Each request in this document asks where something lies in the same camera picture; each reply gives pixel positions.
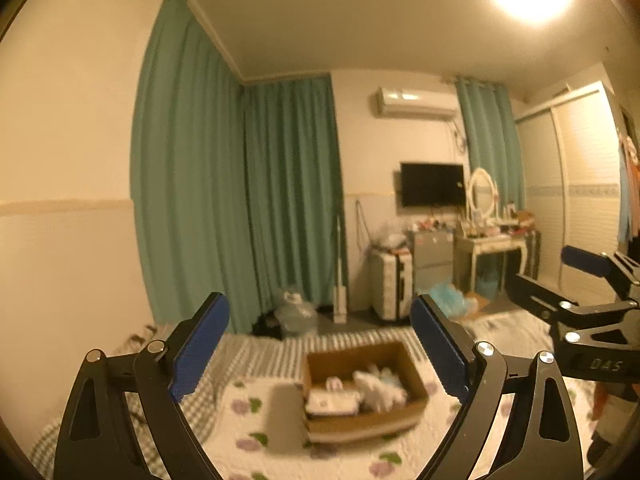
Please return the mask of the white suitcase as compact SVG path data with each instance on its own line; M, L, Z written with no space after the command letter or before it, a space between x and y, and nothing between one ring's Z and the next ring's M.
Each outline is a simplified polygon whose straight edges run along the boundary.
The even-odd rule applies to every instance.
M385 322L408 318L413 297L413 265L410 252L371 252L369 259L371 304Z

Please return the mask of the teal curtain right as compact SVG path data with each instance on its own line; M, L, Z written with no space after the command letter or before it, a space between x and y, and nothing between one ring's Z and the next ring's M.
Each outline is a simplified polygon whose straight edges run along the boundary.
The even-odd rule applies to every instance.
M520 138L504 84L458 77L454 83L472 170L483 168L497 185L499 210L525 205Z

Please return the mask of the black wall television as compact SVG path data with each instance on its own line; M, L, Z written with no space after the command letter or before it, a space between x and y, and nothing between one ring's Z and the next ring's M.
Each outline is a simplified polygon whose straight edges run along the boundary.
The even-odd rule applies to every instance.
M466 204L464 168L457 164L400 164L401 205L463 207Z

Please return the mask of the beige plush toy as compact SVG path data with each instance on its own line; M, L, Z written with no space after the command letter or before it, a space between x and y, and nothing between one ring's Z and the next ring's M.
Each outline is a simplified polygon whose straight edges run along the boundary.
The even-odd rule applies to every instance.
M395 388L384 384L378 378L380 370L376 367L368 372L356 370L352 379L358 391L362 394L362 403L371 411L386 413L393 408L403 408L408 402L408 392L402 388Z

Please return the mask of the brown cardboard box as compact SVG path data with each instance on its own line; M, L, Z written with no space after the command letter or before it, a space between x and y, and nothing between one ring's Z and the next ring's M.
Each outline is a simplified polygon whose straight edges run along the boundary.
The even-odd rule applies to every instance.
M388 367L399 376L409 396L403 408L377 413L361 402L357 415L314 417L306 413L308 394L314 389L326 390L326 378L339 377L344 390L358 390L352 373L356 370L368 372L373 367L378 370ZM343 444L396 434L416 426L427 406L428 393L424 381L406 345L399 340L309 352L302 361L302 381L303 425L309 440L314 443Z

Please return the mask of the clear water jug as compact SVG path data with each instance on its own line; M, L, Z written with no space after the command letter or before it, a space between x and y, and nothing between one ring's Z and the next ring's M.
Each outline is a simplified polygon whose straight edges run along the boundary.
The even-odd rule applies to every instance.
M274 316L284 338L312 337L318 334L317 307L295 288L279 292Z

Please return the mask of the white upright mop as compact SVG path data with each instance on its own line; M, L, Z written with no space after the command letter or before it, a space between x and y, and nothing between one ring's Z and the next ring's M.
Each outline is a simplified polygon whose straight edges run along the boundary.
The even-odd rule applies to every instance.
M333 289L333 322L345 324L347 322L347 292L344 285L343 269L343 230L341 217L335 220L335 283Z

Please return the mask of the teal curtain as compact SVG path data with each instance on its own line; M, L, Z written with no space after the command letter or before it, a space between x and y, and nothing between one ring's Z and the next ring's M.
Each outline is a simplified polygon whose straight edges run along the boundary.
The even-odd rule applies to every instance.
M472 170L483 168L497 185L499 210L525 205L520 138L504 84L458 77L454 83Z
M242 84L188 0L163 0L132 121L130 188L155 321L225 294L249 332L286 288L333 301L344 195L329 76Z

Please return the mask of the blue plastic bag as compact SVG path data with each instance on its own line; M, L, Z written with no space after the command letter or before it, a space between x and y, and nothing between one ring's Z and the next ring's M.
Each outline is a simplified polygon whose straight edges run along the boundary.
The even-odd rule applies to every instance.
M477 310L475 298L465 297L453 284L440 283L427 291L447 318L464 318Z

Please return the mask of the grey mini fridge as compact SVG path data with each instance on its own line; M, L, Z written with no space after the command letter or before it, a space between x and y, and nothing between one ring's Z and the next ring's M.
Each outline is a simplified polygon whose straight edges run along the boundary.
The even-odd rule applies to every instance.
M426 292L454 277L454 234L448 231L418 231L411 234L413 286Z

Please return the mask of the floral tissue pack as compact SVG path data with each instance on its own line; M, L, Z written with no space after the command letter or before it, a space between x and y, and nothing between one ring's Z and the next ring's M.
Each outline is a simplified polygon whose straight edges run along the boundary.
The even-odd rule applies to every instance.
M305 411L314 417L357 415L362 402L358 390L314 389L308 394Z

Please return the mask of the white dressing table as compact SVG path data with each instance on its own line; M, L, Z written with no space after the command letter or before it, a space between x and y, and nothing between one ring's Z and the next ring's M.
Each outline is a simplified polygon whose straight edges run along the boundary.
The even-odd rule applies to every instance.
M477 279L489 270L498 272L498 286L506 278L525 272L529 250L523 235L500 234L490 237L454 237L454 253L460 264L456 278L464 292L477 291Z

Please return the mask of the teal curtain left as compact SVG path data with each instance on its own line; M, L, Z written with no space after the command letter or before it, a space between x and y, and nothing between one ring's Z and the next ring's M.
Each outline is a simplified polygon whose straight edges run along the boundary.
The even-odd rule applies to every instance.
M130 188L155 321L225 294L249 332L286 288L333 301L344 195L329 76L242 84L188 0L163 0L132 121Z

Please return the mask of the grey checkered bed sheet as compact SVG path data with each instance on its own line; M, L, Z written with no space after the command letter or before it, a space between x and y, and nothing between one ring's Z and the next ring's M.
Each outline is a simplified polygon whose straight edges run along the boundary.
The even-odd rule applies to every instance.
M151 336L165 338L174 327L170 324L148 325L141 334L133 334L116 349L115 356L142 350L143 343L150 342ZM282 341L270 337L224 333L194 393L185 396L180 406L192 431L204 443L213 430L220 393L232 382L256 377L286 378L299 382L302 379L303 356L308 352L355 348L393 340L402 341L406 345L414 362L426 360L418 337L410 327L377 328L357 333L286 338ZM168 479L166 468L152 442L139 398L134 393L126 393L126 400L149 470L154 476ZM27 455L45 479L53 479L60 426L61 416L49 422Z

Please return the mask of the white green socks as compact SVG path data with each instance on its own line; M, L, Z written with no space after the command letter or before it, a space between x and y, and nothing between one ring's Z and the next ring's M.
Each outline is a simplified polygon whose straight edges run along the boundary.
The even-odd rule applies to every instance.
M326 390L329 392L340 392L344 390L344 384L341 378L331 376L326 378Z

